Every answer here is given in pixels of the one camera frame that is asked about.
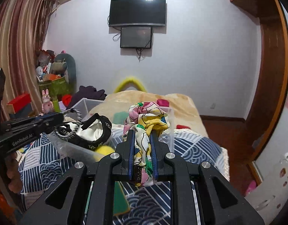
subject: dark purple cloth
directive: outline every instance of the dark purple cloth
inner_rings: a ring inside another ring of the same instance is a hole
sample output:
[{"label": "dark purple cloth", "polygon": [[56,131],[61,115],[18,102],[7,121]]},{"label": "dark purple cloth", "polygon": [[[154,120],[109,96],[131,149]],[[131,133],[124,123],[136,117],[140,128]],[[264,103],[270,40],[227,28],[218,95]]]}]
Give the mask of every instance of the dark purple cloth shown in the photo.
[{"label": "dark purple cloth", "polygon": [[104,90],[97,91],[93,86],[80,86],[79,91],[72,96],[71,102],[69,103],[67,109],[73,107],[82,98],[104,101],[107,96],[104,92]]}]

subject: beige blanket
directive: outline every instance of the beige blanket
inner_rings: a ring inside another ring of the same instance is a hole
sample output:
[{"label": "beige blanket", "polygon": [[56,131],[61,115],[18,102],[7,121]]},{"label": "beige blanket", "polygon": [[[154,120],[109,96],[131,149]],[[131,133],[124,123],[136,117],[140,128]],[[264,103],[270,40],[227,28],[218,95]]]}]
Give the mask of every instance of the beige blanket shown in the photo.
[{"label": "beige blanket", "polygon": [[170,102],[170,107],[174,110],[174,128],[178,124],[189,126],[194,132],[208,137],[193,100],[182,94],[161,96],[141,91],[122,91],[108,95],[105,101],[94,107],[90,113],[97,112],[100,115],[107,116],[112,122],[112,116],[115,113],[127,112],[132,104],[145,101],[156,102],[157,99],[166,99]]}]

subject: wooden floor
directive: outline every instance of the wooden floor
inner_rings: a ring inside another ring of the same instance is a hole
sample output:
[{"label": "wooden floor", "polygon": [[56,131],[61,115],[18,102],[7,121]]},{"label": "wooden floor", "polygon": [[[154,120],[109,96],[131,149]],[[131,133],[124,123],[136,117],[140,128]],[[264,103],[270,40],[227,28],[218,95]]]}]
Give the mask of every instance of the wooden floor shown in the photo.
[{"label": "wooden floor", "polygon": [[230,165],[230,183],[245,194],[253,180],[246,164],[253,152],[249,134],[243,122],[202,120],[211,140],[228,151]]}]

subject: yellow ball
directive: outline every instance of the yellow ball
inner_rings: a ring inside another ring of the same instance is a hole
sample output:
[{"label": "yellow ball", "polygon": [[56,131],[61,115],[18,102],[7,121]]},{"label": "yellow ball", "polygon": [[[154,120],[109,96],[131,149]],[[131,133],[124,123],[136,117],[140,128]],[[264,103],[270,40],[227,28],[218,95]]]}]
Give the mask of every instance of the yellow ball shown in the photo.
[{"label": "yellow ball", "polygon": [[[110,147],[110,146],[99,146],[96,150],[95,150],[95,152],[96,153],[98,153],[98,154],[101,154],[101,155],[103,155],[103,156],[107,156],[108,154],[111,154],[111,153],[113,153],[113,152],[115,152],[114,151],[114,149],[112,148],[112,147]],[[100,159],[101,159],[102,157],[96,157],[95,156],[95,159],[97,160],[97,161],[100,161]]]}]

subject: baseboard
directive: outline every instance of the baseboard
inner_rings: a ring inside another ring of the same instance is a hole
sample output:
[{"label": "baseboard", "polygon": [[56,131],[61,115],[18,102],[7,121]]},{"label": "baseboard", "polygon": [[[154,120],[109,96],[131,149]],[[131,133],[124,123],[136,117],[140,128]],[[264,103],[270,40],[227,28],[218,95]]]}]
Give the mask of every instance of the baseboard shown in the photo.
[{"label": "baseboard", "polygon": [[245,122],[243,118],[231,118],[231,117],[218,117],[218,116],[206,116],[200,115],[202,120],[213,120],[213,121],[236,121],[236,122]]},{"label": "baseboard", "polygon": [[256,170],[256,167],[254,166],[253,162],[249,162],[249,163],[247,164],[247,167],[248,167],[250,173],[252,174],[252,176],[254,177],[257,185],[260,185],[261,182],[262,182],[262,179],[261,179],[261,177],[259,176],[258,171]]}]

